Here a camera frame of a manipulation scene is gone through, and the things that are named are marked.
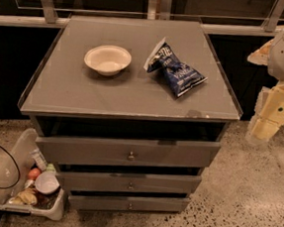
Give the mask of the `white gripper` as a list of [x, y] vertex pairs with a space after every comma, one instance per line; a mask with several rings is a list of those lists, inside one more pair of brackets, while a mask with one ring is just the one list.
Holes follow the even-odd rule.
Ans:
[[263, 86], [257, 95], [255, 114], [246, 129], [245, 138], [251, 145], [266, 144], [284, 125], [284, 81], [271, 89]]

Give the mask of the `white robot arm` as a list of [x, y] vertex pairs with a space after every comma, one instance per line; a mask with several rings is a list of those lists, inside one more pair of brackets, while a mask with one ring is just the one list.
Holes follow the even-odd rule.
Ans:
[[284, 125], [284, 27], [274, 39], [251, 53], [247, 60], [266, 65], [278, 82], [271, 89], [262, 87], [256, 99], [254, 115], [246, 130], [250, 144], [267, 143]]

